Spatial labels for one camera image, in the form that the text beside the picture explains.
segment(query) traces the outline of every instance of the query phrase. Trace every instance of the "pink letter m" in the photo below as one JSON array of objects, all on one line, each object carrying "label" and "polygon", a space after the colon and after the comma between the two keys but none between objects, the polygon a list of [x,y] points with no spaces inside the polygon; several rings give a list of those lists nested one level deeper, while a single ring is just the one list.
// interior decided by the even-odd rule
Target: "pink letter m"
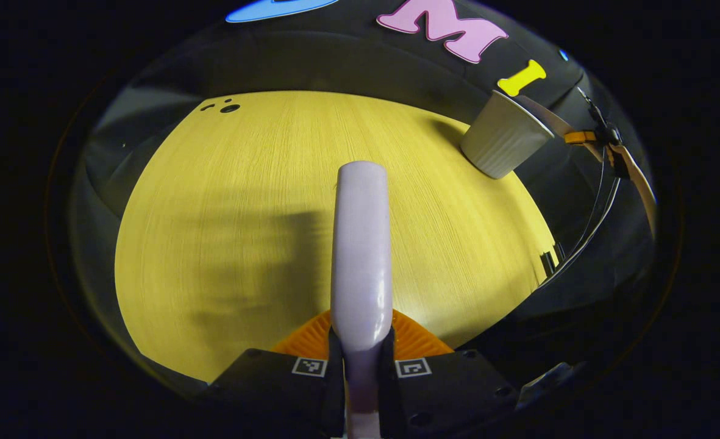
[{"label": "pink letter m", "polygon": [[463,34],[456,40],[444,43],[451,53],[466,61],[479,63],[485,48],[498,38],[508,37],[500,27],[493,23],[477,19],[458,20],[452,0],[407,0],[397,11],[376,18],[383,27],[415,34],[419,32],[416,20],[427,14],[426,36],[437,41],[454,34]]}]

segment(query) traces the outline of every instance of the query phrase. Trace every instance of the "orange clip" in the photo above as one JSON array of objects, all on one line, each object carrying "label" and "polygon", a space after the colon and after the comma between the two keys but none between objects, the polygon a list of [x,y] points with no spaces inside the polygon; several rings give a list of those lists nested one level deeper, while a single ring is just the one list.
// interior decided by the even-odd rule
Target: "orange clip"
[{"label": "orange clip", "polygon": [[[454,352],[443,341],[415,320],[393,309],[395,328],[395,359],[418,359]],[[273,347],[273,352],[310,359],[328,359],[327,335],[330,330],[330,312],[313,317],[287,339]]]},{"label": "orange clip", "polygon": [[579,145],[585,142],[596,141],[596,133],[592,131],[574,131],[563,136],[569,145]]}]

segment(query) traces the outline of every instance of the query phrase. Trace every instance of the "cable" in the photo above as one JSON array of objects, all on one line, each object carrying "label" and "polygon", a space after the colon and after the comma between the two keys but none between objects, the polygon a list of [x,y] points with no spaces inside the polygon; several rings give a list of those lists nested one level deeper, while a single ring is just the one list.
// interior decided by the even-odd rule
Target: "cable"
[{"label": "cable", "polygon": [[596,236],[597,230],[599,230],[599,227],[601,227],[603,220],[606,218],[606,216],[610,212],[611,206],[614,204],[614,198],[617,195],[618,187],[619,187],[619,178],[615,178],[613,183],[611,183],[610,199],[606,203],[603,215],[601,216],[601,219],[599,219],[599,222],[597,222],[596,227],[594,227],[593,230],[590,232],[588,239],[586,239],[586,241],[582,245],[580,245],[579,248],[577,248],[576,252],[573,253],[572,255],[570,255],[568,257],[568,259],[566,259],[565,262],[560,264],[560,266],[558,267],[558,270],[555,270],[555,273],[552,273],[552,275],[550,277],[544,279],[544,282],[541,283],[541,285],[539,285],[538,288],[536,288],[536,289],[543,288],[547,284],[552,282],[553,280],[557,279],[557,277],[560,277],[560,275],[563,274],[563,272],[566,271],[568,269],[568,267],[571,266],[572,263],[574,263],[574,259],[576,259],[577,256],[580,255],[580,253],[582,253],[583,250],[585,250],[585,247],[587,247],[588,244],[590,244],[590,241],[592,241],[593,237]]},{"label": "cable", "polygon": [[585,230],[582,231],[582,235],[579,236],[577,242],[574,243],[574,247],[572,247],[571,250],[568,252],[568,257],[571,257],[571,255],[574,253],[574,250],[578,247],[579,243],[582,242],[582,238],[585,237],[585,233],[588,233],[588,229],[590,228],[590,221],[593,219],[593,215],[596,214],[596,206],[599,203],[599,198],[601,197],[601,186],[603,185],[603,175],[604,169],[606,167],[606,148],[603,148],[601,150],[601,156],[601,180],[599,180],[599,189],[596,192],[596,200],[593,202],[593,208],[590,210],[590,217],[588,218],[588,222],[585,223]]}]

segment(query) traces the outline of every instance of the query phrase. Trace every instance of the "cup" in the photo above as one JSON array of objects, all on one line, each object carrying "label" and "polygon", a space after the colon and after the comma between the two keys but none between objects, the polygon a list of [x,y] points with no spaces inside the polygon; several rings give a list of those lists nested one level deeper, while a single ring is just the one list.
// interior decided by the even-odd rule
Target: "cup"
[{"label": "cup", "polygon": [[530,112],[493,90],[460,140],[460,149],[483,173],[503,178],[554,137]]}]

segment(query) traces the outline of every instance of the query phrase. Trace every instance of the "table surface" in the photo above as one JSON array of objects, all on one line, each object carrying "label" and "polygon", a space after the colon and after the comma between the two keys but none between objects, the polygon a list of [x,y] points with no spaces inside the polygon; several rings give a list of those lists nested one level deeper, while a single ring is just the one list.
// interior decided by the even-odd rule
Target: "table surface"
[{"label": "table surface", "polygon": [[466,130],[337,93],[203,102],[146,166],[118,234],[118,303],[140,352],[212,381],[329,309],[338,167],[354,160],[387,168],[394,307],[453,348],[498,322],[544,280],[554,240],[514,173],[493,180],[463,156]]}]

